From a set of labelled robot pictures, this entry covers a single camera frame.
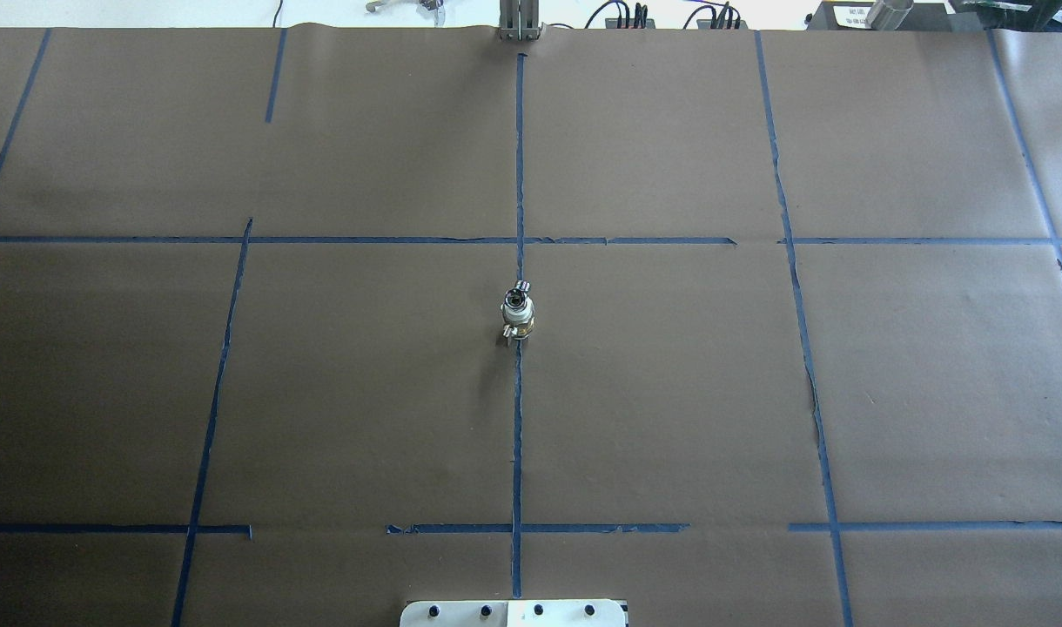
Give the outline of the steel cylinder weight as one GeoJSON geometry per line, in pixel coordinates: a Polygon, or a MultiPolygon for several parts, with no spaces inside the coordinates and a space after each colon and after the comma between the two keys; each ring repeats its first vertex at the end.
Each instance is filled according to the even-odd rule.
{"type": "Polygon", "coordinates": [[[913,9],[913,0],[876,0],[866,13],[864,23],[870,30],[897,30],[913,9]]]}

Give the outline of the black box on desk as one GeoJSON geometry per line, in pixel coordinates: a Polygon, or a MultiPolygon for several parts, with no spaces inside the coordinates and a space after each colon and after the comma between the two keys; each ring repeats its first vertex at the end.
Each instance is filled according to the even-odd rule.
{"type": "Polygon", "coordinates": [[[805,30],[949,32],[944,3],[917,1],[821,1],[805,30]]]}

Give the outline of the aluminium frame post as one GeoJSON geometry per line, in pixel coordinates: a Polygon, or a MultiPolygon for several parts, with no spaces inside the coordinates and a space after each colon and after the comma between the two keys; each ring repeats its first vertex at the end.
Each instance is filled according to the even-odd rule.
{"type": "Polygon", "coordinates": [[[538,0],[500,0],[498,37],[501,41],[536,41],[541,37],[538,0]]]}

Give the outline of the small chrome angle valve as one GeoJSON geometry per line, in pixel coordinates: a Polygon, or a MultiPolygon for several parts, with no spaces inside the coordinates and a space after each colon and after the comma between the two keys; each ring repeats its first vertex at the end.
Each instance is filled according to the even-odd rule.
{"type": "Polygon", "coordinates": [[[535,319],[534,301],[530,298],[531,283],[519,279],[507,290],[501,302],[501,319],[504,324],[523,324],[528,319],[535,319]]]}

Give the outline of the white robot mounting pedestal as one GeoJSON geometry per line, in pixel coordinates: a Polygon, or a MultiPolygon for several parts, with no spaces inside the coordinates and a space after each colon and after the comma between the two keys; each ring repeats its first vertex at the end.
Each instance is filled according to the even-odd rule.
{"type": "Polygon", "coordinates": [[[628,626],[626,603],[607,598],[432,600],[402,608],[400,626],[628,626]]]}

